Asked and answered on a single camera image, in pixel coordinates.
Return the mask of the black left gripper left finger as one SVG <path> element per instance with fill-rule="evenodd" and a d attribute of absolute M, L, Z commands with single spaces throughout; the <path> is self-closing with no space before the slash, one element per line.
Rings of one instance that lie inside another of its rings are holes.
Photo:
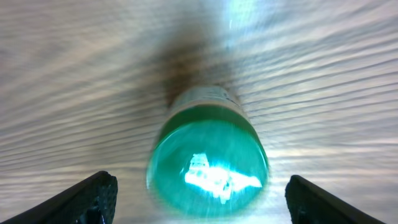
<path fill-rule="evenodd" d="M 112 224 L 117 194 L 117 178 L 99 171 L 3 224 Z"/>

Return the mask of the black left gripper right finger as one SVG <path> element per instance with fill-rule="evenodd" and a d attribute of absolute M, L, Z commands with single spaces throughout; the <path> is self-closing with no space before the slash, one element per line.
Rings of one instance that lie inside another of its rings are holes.
<path fill-rule="evenodd" d="M 293 224 L 383 224 L 299 175 L 290 178 L 285 199 Z"/>

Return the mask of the green lid jar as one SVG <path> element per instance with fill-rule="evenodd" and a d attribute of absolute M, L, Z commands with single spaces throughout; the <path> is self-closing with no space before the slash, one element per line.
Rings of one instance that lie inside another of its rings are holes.
<path fill-rule="evenodd" d="M 146 186 L 172 209 L 228 217 L 268 188 L 269 163 L 239 101 L 220 86 L 179 95 L 155 140 Z"/>

